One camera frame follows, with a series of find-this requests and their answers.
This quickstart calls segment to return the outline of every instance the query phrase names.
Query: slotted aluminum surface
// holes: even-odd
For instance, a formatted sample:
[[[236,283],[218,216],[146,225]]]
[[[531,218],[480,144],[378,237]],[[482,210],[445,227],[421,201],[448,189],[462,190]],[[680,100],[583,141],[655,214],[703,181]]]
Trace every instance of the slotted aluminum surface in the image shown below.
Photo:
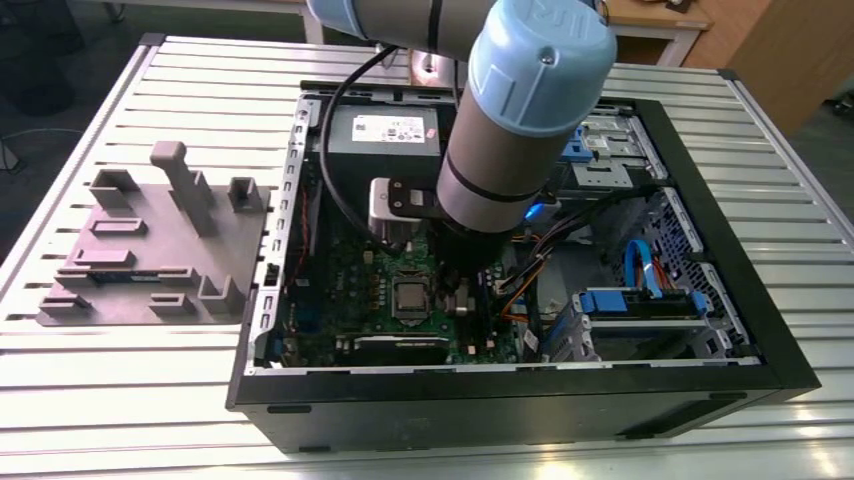
[[[137,181],[165,183],[146,166],[148,150],[156,140],[181,140],[208,183],[252,176],[274,186],[298,81],[342,80],[369,54],[177,37],[137,50],[0,270],[0,475],[696,479],[854,472],[849,225],[737,84],[713,71],[619,65],[604,94],[659,100],[667,109],[824,385],[787,404],[744,410],[671,440],[285,456],[222,407],[237,326],[37,325],[38,301],[93,203],[85,182],[96,171],[126,168]],[[366,81],[405,84],[405,56]]]

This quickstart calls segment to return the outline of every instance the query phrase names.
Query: power supply label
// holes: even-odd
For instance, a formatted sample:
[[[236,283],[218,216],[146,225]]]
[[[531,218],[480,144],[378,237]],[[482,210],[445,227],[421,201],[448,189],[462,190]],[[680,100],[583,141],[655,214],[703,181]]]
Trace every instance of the power supply label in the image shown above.
[[[357,115],[352,119],[353,142],[424,143],[421,117]]]

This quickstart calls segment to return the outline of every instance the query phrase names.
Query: blue cable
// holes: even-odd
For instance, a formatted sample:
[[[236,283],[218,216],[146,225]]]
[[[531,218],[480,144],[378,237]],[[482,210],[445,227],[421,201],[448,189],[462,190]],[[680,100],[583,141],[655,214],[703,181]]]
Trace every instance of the blue cable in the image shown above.
[[[631,240],[625,246],[625,256],[623,258],[623,268],[625,270],[625,286],[635,287],[635,255],[640,254],[640,262],[643,264],[643,278],[645,279],[645,288],[652,293],[652,298],[661,298],[661,289],[655,281],[655,267],[652,266],[652,252],[649,245],[643,240]]]

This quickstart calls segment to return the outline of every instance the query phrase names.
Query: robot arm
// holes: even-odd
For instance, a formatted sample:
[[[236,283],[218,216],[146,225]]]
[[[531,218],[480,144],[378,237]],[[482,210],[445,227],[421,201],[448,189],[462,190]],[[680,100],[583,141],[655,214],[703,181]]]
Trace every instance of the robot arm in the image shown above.
[[[616,41],[580,0],[309,0],[320,22],[370,38],[468,60],[468,83],[436,196],[462,228],[448,249],[472,265],[520,223],[568,138],[593,108]]]

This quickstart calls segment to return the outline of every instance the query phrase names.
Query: green circuit board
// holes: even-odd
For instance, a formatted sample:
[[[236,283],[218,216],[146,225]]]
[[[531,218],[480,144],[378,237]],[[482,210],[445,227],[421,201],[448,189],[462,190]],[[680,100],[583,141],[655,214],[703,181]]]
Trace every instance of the green circuit board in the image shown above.
[[[432,295],[434,265],[426,240],[417,236],[397,257],[374,253],[362,241],[336,236],[328,255],[313,259],[314,295],[309,305],[298,302],[284,309],[289,314],[290,330],[296,330],[298,353],[304,366],[334,366],[336,338],[360,335],[422,335],[449,341],[448,364],[505,363],[516,361],[516,340],[511,328],[485,326],[497,320],[484,313],[456,318],[445,315]],[[501,266],[488,270],[500,278]],[[430,293],[424,304],[425,318],[401,322],[393,315],[394,282],[422,282]],[[477,308],[490,302],[482,288],[472,291]],[[481,329],[477,337],[470,333]],[[489,342],[476,339],[488,336]]]

